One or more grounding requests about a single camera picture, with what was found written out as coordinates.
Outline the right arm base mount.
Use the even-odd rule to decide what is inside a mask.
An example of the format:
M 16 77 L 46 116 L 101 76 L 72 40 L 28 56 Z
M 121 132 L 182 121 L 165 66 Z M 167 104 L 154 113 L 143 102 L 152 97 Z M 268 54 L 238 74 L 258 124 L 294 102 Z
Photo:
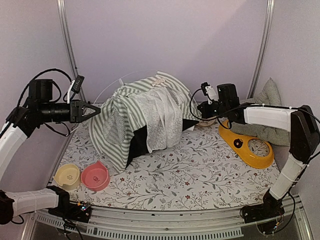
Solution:
M 263 203 L 255 205 L 245 205 L 239 215 L 244 219 L 244 222 L 253 223 L 270 218 L 280 217 L 285 213 L 284 207 L 280 204 L 275 208 L 267 208 Z

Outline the green striped pet tent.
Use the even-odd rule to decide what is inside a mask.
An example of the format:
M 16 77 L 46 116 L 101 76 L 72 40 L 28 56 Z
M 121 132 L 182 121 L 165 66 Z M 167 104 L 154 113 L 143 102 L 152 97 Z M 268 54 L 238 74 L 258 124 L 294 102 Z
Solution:
M 178 144 L 182 132 L 197 124 L 200 117 L 190 90 L 162 71 L 122 85 L 100 110 L 89 121 L 90 139 L 116 173 L 127 168 L 137 131 L 146 129 L 142 143 L 147 153 L 152 153 Z

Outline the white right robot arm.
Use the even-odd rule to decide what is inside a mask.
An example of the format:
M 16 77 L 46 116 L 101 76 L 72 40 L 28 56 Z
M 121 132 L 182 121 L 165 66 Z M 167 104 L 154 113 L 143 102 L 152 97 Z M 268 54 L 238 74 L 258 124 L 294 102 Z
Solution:
M 226 118 L 220 126 L 240 136 L 250 136 L 273 145 L 289 147 L 287 162 L 279 177 L 264 195 L 259 206 L 262 218 L 269 218 L 278 210 L 278 202 L 298 182 L 314 151 L 320 143 L 316 118 L 308 105 L 285 107 L 277 84 L 272 78 L 265 83 L 258 96 L 240 102 L 236 86 L 220 84 L 217 89 L 204 82 L 200 91 L 207 100 L 198 105 L 202 121 Z

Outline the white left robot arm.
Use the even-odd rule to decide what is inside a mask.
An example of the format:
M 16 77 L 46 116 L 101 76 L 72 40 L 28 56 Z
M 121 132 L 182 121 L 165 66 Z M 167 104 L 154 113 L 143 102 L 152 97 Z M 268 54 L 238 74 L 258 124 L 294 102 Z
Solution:
M 48 210 L 63 219 L 86 220 L 87 209 L 70 202 L 60 186 L 49 186 L 63 137 L 52 124 L 79 124 L 100 108 L 78 99 L 53 97 L 59 86 L 52 79 L 32 79 L 0 130 L 0 223 L 23 214 Z

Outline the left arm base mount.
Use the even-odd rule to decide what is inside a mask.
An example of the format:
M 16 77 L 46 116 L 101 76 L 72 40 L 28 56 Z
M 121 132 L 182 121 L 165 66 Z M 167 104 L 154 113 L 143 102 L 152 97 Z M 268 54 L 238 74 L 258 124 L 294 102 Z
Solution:
M 58 206 L 49 208 L 48 213 L 65 220 L 88 223 L 92 214 L 90 202 L 70 202 L 68 192 L 58 193 Z

